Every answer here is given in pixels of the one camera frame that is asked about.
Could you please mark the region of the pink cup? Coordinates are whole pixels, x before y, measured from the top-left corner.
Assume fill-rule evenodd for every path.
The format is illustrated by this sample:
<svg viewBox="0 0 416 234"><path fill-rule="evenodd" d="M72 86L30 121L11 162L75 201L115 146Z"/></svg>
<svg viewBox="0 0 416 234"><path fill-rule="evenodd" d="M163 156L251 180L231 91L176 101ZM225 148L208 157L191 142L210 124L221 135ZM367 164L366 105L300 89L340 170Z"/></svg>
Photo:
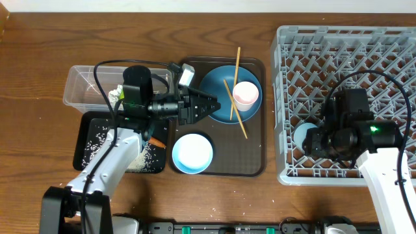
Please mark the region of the pink cup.
<svg viewBox="0 0 416 234"><path fill-rule="evenodd" d="M255 84L243 81L234 86L232 96L237 110L245 112L250 110L257 101L259 90Z"/></svg>

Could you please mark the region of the orange carrot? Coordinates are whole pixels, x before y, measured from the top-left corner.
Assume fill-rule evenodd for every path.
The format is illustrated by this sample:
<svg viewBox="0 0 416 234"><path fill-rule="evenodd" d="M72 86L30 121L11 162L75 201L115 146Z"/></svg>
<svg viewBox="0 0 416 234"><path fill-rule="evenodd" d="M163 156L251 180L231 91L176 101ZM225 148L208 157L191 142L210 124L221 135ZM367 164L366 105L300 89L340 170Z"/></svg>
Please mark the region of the orange carrot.
<svg viewBox="0 0 416 234"><path fill-rule="evenodd" d="M151 145L153 145L153 146L156 146L158 148L166 148L166 145L163 142L161 142L160 140L157 140L154 137L151 137L148 140L148 143L151 144Z"/></svg>

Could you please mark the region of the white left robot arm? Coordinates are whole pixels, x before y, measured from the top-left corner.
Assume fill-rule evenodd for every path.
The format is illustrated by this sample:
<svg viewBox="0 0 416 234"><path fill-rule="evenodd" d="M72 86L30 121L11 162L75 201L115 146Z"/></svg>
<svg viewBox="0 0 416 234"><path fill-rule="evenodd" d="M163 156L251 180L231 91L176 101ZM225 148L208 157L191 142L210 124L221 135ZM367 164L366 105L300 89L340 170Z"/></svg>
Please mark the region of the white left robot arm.
<svg viewBox="0 0 416 234"><path fill-rule="evenodd" d="M134 218L112 216L110 199L128 166L148 145L157 120L174 118L195 124L220 109L216 96L189 85L194 68L166 64L173 75L167 91L153 94L153 75L146 60L132 60L123 72L115 104L106 92L112 128L94 158L64 188L49 187L42 198L40 233L138 233Z"/></svg>

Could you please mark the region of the light blue bowl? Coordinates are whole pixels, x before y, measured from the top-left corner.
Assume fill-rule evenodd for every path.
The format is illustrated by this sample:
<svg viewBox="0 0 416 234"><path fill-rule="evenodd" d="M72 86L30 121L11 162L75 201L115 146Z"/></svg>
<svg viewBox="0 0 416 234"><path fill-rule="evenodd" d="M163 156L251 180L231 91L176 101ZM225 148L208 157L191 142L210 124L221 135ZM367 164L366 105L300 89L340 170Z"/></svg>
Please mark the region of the light blue bowl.
<svg viewBox="0 0 416 234"><path fill-rule="evenodd" d="M206 170L213 159L213 146L203 135L183 135L174 144L172 160L175 167L185 174L199 174Z"/></svg>

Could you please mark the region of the white napkin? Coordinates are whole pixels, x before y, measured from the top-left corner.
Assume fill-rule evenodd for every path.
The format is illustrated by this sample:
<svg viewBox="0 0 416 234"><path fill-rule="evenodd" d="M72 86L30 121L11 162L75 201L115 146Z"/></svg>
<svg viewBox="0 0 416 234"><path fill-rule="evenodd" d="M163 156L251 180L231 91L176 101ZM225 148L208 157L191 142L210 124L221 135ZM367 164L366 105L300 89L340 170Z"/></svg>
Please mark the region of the white napkin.
<svg viewBox="0 0 416 234"><path fill-rule="evenodd" d="M116 89L109 92L109 101L111 105L115 105L116 102L122 98L123 86L118 84Z"/></svg>

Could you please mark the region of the light blue cup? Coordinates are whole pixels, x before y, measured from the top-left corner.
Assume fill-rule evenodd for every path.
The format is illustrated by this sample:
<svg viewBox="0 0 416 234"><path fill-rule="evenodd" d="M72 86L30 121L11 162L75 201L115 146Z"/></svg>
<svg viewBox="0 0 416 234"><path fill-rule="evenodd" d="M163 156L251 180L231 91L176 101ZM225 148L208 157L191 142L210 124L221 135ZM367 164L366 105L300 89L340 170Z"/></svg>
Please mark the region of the light blue cup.
<svg viewBox="0 0 416 234"><path fill-rule="evenodd" d="M301 150L303 153L305 153L305 149L304 149L304 141L306 139L306 135L307 135L307 131L309 129L317 129L318 127L313 124L313 123L303 123L301 125L299 125L295 131L294 131L294 135L293 135L293 142L295 144L295 146Z"/></svg>

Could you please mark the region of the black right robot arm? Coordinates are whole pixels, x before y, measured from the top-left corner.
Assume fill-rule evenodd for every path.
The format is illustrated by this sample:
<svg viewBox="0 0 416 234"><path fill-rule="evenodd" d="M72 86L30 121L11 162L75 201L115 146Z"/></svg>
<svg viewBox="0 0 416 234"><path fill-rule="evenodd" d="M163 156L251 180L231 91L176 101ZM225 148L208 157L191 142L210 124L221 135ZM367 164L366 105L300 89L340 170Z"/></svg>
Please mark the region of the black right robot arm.
<svg viewBox="0 0 416 234"><path fill-rule="evenodd" d="M299 125L294 143L309 157L349 161L369 188L382 233L414 233L415 191L400 161L404 137L392 120L375 120L364 89L336 92L325 102L324 125Z"/></svg>

